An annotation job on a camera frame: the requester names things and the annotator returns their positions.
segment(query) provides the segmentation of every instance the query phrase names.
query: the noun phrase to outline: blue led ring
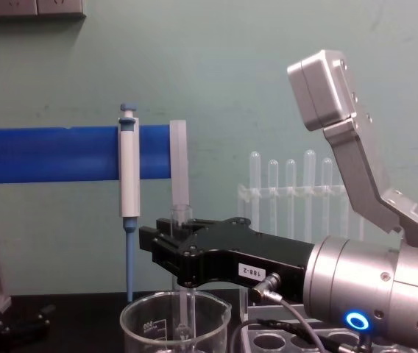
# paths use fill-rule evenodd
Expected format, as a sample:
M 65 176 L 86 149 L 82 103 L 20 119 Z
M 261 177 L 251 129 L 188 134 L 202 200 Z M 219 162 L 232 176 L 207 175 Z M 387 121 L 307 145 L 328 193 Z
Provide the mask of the blue led ring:
M 369 322 L 366 316 L 360 313 L 349 313 L 347 315 L 347 323 L 353 328 L 360 331 L 364 331 L 369 328 Z

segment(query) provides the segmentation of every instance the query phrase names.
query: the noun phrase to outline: electrical outlet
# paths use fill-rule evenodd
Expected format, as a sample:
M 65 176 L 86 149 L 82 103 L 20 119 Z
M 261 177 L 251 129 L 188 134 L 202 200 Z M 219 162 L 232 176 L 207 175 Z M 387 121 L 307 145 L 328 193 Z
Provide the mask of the electrical outlet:
M 40 15 L 83 15 L 82 0 L 37 0 Z
M 0 16 L 37 15 L 36 0 L 0 0 Z

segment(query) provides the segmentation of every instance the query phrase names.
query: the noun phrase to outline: black table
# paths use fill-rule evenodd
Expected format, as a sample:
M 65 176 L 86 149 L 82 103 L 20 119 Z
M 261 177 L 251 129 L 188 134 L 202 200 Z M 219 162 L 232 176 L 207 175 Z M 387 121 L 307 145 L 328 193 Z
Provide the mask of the black table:
M 208 290 L 231 303 L 228 337 L 240 323 L 238 290 Z M 135 299 L 149 293 L 136 293 Z M 12 318 L 34 315 L 48 305 L 56 306 L 47 340 L 17 349 L 16 353 L 123 353 L 124 335 L 119 316 L 127 305 L 125 293 L 16 296 L 9 311 Z

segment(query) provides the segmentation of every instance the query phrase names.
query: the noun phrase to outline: robotic arm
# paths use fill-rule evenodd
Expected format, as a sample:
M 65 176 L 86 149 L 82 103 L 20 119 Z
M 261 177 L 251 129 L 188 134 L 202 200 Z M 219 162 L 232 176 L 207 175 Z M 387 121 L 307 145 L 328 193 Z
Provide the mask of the robotic arm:
M 353 209 L 385 232 L 401 232 L 400 250 L 344 238 L 313 246 L 249 228 L 249 220 L 195 220 L 173 238 L 169 221 L 141 228 L 141 248 L 195 288 L 226 281 L 252 288 L 276 274 L 277 292 L 307 314 L 418 349 L 417 204 L 395 190 L 380 161 L 372 119 L 358 103 L 344 55 L 320 51 L 288 68 L 302 119 L 323 129 Z

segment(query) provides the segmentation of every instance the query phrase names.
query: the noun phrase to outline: teal wall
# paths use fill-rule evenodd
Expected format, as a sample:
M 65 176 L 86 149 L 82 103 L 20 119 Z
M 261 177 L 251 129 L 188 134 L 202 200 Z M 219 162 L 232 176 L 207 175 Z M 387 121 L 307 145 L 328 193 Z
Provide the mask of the teal wall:
M 286 67 L 339 49 L 392 180 L 418 202 L 418 1 L 84 1 L 82 23 L 0 24 L 0 127 L 113 125 L 123 101 L 142 124 L 185 119 L 194 214 L 230 217 L 252 150 L 329 155 Z M 142 224 L 169 214 L 168 181 L 141 195 Z M 170 286 L 136 257 L 136 290 Z M 124 290 L 117 183 L 0 185 L 0 258 L 16 294 Z

